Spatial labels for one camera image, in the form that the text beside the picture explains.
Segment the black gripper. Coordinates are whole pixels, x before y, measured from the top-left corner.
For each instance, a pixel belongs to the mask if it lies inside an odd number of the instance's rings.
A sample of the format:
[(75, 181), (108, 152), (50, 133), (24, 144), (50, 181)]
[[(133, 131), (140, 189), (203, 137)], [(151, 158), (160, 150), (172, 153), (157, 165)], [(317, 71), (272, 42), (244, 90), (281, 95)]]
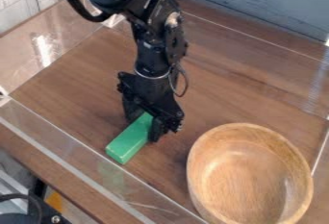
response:
[(147, 112), (151, 116), (148, 141), (156, 142), (182, 127), (183, 111), (167, 79), (151, 80), (137, 74), (117, 73), (124, 118), (132, 123)]

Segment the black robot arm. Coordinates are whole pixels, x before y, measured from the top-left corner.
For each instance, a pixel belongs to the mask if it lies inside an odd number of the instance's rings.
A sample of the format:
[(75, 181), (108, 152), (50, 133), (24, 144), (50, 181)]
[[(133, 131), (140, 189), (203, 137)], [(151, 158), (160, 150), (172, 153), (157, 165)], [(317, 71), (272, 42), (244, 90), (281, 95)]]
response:
[(67, 0), (76, 13), (91, 22), (103, 22), (112, 15), (125, 17), (136, 43), (136, 60), (131, 73), (117, 73), (117, 91), (125, 119), (149, 115), (148, 141), (180, 129), (183, 110), (176, 99), (184, 77), (180, 60), (188, 43), (184, 38), (180, 5), (176, 0), (88, 0), (100, 11), (92, 14), (81, 0)]

